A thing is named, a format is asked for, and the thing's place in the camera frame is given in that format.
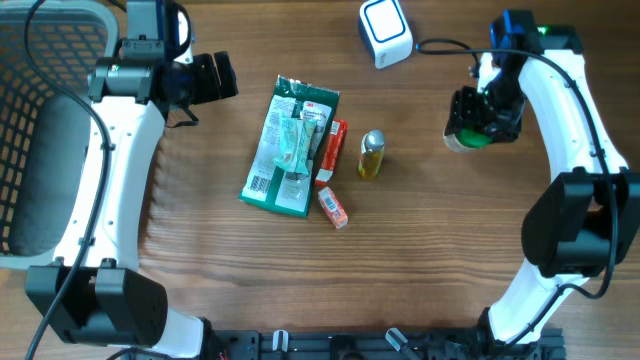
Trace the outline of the yellow liquid bottle silver cap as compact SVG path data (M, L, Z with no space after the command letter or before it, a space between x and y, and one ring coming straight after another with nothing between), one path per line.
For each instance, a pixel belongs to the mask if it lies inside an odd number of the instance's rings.
M358 173L362 179L372 180L379 173L384 157L386 141L384 133L374 129L366 133L361 141Z

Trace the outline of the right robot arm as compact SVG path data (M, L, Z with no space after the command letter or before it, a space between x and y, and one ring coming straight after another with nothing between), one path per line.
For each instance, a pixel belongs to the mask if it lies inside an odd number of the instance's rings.
M550 184L521 227L523 263L484 314L493 352L537 342L544 324L587 281L609 284L639 228L639 176L612 144L591 96L574 27L507 10L476 49L478 83L452 97L443 137L456 152L511 143L531 107Z

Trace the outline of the red snack packet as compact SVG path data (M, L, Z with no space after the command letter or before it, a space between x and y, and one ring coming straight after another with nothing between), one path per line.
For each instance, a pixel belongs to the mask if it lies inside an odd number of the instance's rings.
M333 176L347 131L348 123L345 120L334 119L332 121L327 149L315 178L316 185L326 186Z

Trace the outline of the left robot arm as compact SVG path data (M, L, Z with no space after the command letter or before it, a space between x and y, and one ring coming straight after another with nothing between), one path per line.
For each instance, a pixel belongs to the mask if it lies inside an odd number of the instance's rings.
M174 1L131 1L128 35L98 59L80 106L91 134L70 222L50 264L25 291L41 330L72 344L113 346L151 359L225 359L211 323L168 304L138 271L148 171L169 111L235 96L224 52L193 55L192 25Z

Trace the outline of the green lid white jar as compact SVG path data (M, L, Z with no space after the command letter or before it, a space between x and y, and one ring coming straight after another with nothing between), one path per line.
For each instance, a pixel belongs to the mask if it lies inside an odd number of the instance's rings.
M492 140L472 130L461 129L456 133L443 136L445 145L457 153L465 153L484 148L492 143Z

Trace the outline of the light teal small packet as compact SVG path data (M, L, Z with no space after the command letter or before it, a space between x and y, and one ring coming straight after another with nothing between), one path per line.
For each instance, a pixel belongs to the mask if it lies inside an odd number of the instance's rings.
M316 119L279 117L279 153L273 163L285 172L308 175L307 165Z

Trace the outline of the pink tissue pack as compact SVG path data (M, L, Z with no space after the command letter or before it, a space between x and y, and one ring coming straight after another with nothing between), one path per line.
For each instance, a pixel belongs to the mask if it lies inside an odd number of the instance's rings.
M323 210L336 229L340 229L348 223L348 215L346 214L346 211L329 187L325 187L318 192L318 199Z

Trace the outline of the green 3M gloves package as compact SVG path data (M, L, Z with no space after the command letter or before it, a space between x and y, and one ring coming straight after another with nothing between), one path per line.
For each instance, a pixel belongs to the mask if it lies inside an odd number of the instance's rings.
M309 212L314 162L329 133L340 92L283 76L277 78L262 133L239 199L268 211L296 217ZM316 119L307 165L308 175L285 172L273 159L279 153L279 117Z

